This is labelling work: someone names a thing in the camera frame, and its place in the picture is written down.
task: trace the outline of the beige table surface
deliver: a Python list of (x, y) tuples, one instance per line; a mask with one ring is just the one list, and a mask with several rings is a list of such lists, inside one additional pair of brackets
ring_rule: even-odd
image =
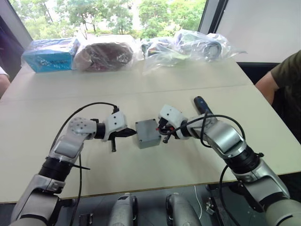
[(133, 70), (109, 73), (61, 71), (37, 73), (23, 67), (1, 101), (91, 97), (171, 90), (252, 85), (233, 59), (186, 62), (142, 75), (143, 62)]
[[(201, 95), (216, 114), (238, 120), (247, 143), (277, 173), (299, 171), (301, 146), (253, 85), (123, 95), (47, 98), (0, 102), (0, 202), (17, 201), (30, 179), (41, 168), (52, 140), (63, 121), (77, 108), (94, 101), (117, 104), (127, 116), (128, 126), (156, 118), (164, 104), (196, 116), (192, 103)], [(105, 119), (108, 106), (92, 106), (79, 115)], [(213, 183), (225, 166), (212, 150), (196, 139), (174, 140), (140, 150), (137, 137), (116, 140), (117, 152), (109, 142), (86, 141), (82, 152), (82, 195), (107, 194), (162, 187)], [(224, 180), (234, 180), (230, 171)], [(72, 169), (61, 197), (74, 197), (79, 188), (79, 170)]]

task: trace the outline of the window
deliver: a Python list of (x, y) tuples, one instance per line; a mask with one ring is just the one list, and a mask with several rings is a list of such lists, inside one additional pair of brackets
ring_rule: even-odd
[(197, 30), (206, 0), (10, 0), (34, 40), (100, 34), (134, 38)]

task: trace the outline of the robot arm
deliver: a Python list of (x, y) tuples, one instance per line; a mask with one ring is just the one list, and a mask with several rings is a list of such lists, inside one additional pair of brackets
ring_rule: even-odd
[(115, 137), (128, 137), (135, 131), (127, 128), (126, 118), (121, 111), (110, 115), (104, 122), (73, 118), (67, 132), (61, 136), (40, 172), (33, 176), (25, 192), (16, 204), (11, 226), (54, 225), (60, 211), (59, 198), (65, 186), (65, 179), (76, 162), (85, 140), (114, 140)]
[[(265, 211), (271, 226), (301, 225), (301, 203), (289, 199), (286, 186), (261, 158), (263, 155), (256, 154), (231, 125), (211, 117), (211, 110), (200, 98), (195, 99), (195, 103), (199, 103), (197, 108), (202, 113), (209, 112), (204, 123), (203, 139), (223, 158), (241, 182), (249, 204), (256, 211)], [(171, 135), (176, 139), (200, 139), (203, 117), (200, 115), (187, 119), (177, 109), (165, 105), (159, 113), (158, 128), (162, 134), (167, 135), (165, 143)]]

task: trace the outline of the white cable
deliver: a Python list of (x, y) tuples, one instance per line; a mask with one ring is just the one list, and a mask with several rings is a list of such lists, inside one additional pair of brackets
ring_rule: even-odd
[(200, 209), (201, 209), (201, 210), (200, 210), (200, 215), (199, 215), (198, 219), (201, 220), (203, 210), (202, 210), (201, 203), (200, 203), (199, 200), (198, 200), (197, 189), (196, 189), (196, 186), (195, 186), (195, 185), (194, 185), (194, 191), (195, 191), (195, 193), (196, 193), (196, 199), (197, 199), (197, 201), (198, 201), (198, 205), (199, 205), (199, 207), (200, 207)]

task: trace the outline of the plastic bag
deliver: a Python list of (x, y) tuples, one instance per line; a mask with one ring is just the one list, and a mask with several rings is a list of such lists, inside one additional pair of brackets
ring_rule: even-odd
[(142, 59), (140, 44), (131, 35), (103, 35), (81, 43), (73, 68), (89, 72), (117, 71), (130, 68)]
[(220, 34), (204, 35), (195, 31), (180, 30), (168, 43), (161, 38), (148, 40), (145, 51), (144, 74), (161, 66), (174, 66), (183, 60), (216, 61), (232, 57), (239, 51)]
[(78, 47), (76, 38), (34, 40), (22, 54), (22, 60), (35, 72), (71, 70)]

